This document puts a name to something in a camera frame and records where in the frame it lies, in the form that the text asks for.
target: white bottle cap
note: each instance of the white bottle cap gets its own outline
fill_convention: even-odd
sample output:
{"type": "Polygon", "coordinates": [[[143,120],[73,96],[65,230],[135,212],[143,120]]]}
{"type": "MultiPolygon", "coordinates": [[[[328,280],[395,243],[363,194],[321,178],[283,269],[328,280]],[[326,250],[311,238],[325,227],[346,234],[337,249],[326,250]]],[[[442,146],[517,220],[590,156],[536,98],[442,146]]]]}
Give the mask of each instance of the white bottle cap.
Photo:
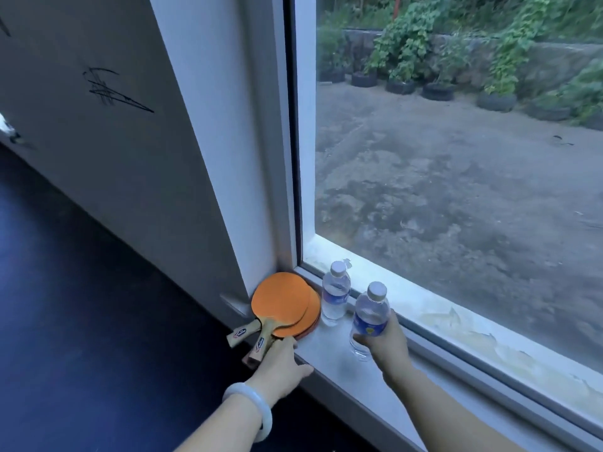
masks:
{"type": "Polygon", "coordinates": [[[347,266],[341,260],[336,260],[331,263],[331,274],[335,277],[342,277],[347,270],[347,266]]]}
{"type": "Polygon", "coordinates": [[[371,282],[368,285],[367,295],[373,301],[383,301],[387,296],[387,287],[385,287],[384,283],[379,281],[371,282]]]}

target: hand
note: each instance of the hand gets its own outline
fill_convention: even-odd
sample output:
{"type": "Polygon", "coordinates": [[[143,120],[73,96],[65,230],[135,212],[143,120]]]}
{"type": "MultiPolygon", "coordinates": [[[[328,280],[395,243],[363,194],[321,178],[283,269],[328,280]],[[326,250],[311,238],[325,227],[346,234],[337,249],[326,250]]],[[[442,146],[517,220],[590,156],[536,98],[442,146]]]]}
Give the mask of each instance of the hand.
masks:
{"type": "Polygon", "coordinates": [[[354,341],[368,347],[375,363],[383,372],[385,383],[389,386],[396,377],[401,377],[412,367],[406,336],[393,309],[389,312],[389,320],[383,333],[379,336],[355,334],[354,341]]]}
{"type": "Polygon", "coordinates": [[[246,382],[270,408],[289,395],[303,378],[314,371],[309,364],[296,363],[293,356],[296,346],[297,342],[291,336],[276,340],[255,374],[246,382]]]}

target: dirt yard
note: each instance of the dirt yard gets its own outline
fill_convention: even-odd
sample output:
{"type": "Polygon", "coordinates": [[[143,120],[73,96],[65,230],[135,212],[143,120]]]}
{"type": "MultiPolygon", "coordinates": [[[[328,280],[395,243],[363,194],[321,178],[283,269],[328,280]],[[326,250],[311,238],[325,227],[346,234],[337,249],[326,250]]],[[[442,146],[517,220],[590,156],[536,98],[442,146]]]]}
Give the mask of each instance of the dirt yard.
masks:
{"type": "Polygon", "coordinates": [[[603,132],[319,85],[317,233],[603,372],[603,132]]]}

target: bracelet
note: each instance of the bracelet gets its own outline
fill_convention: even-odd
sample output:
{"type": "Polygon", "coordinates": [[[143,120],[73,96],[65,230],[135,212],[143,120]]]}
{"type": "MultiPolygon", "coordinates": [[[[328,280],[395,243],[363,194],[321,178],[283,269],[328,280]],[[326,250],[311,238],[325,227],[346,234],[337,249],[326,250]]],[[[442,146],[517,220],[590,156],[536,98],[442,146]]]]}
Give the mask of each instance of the bracelet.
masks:
{"type": "Polygon", "coordinates": [[[222,397],[222,403],[226,400],[226,398],[233,394],[246,396],[252,401],[253,404],[256,405],[262,414],[262,428],[260,428],[260,431],[256,435],[256,439],[254,439],[253,442],[265,440],[270,433],[270,430],[272,430],[272,411],[270,410],[268,404],[253,388],[249,387],[243,382],[237,382],[236,384],[232,384],[230,387],[228,387],[224,392],[224,396],[222,397]]]}

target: plastic water bottle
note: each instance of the plastic water bottle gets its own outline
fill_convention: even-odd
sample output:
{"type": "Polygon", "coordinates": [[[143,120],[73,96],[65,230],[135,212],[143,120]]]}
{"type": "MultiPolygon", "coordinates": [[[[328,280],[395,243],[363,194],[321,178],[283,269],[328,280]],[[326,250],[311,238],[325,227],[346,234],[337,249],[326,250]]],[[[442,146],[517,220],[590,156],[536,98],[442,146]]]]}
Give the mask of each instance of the plastic water bottle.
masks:
{"type": "Polygon", "coordinates": [[[368,285],[368,290],[356,300],[354,322],[351,326],[351,350],[359,360],[368,360],[370,351],[368,347],[354,341],[354,334],[378,336],[383,333],[389,319],[389,302],[387,301],[387,288],[381,282],[375,281],[368,285]]]}
{"type": "Polygon", "coordinates": [[[335,325],[345,315],[345,304],[350,295],[351,280],[347,266],[341,260],[331,264],[331,271],[323,277],[321,300],[323,322],[335,325]]]}

